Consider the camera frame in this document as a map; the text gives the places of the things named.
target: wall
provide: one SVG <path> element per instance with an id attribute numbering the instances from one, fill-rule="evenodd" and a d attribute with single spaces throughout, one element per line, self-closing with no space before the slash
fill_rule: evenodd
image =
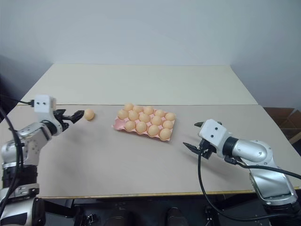
<path id="1" fill-rule="evenodd" d="M 231 65 L 259 104 L 301 109 L 299 0 L 1 0 L 0 74 L 52 63 Z"/>

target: table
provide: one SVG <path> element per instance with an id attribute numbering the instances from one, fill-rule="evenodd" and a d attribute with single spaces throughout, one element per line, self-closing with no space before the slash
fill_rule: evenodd
<path id="1" fill-rule="evenodd" d="M 197 156 L 182 142 L 197 145 L 199 128 L 193 124 L 210 118 L 222 121 L 238 138 L 270 144 L 279 166 L 301 173 L 300 156 L 229 66 L 54 64 L 23 100 L 36 94 L 57 98 L 57 108 L 67 114 L 87 108 L 96 113 L 93 121 L 80 120 L 42 149 L 42 197 L 200 194 Z M 125 102 L 175 112 L 170 142 L 114 130 L 116 112 Z M 33 109 L 24 105 L 9 117 L 16 129 L 36 121 Z M 0 132 L 0 145 L 12 138 L 5 122 Z M 247 170 L 215 154 L 202 161 L 209 194 L 253 192 Z"/>
<path id="2" fill-rule="evenodd" d="M 182 142 L 198 144 L 198 121 L 221 121 L 233 135 L 270 144 L 275 162 L 301 173 L 300 156 L 274 121 L 259 105 L 164 105 L 177 120 L 170 142 L 114 130 L 118 105 L 60 105 L 67 114 L 91 108 L 93 121 L 71 125 L 42 149 L 38 166 L 40 196 L 88 198 L 200 194 L 197 156 Z M 8 115 L 18 129 L 36 120 L 33 109 L 18 106 Z M 0 144 L 11 139 L 5 122 L 0 124 Z M 209 194 L 250 193 L 248 171 L 225 163 L 215 154 L 202 160 L 202 177 Z M 301 182 L 291 178 L 293 186 Z"/>
<path id="3" fill-rule="evenodd" d="M 230 66 L 54 64 L 23 97 L 60 105 L 256 105 Z"/>

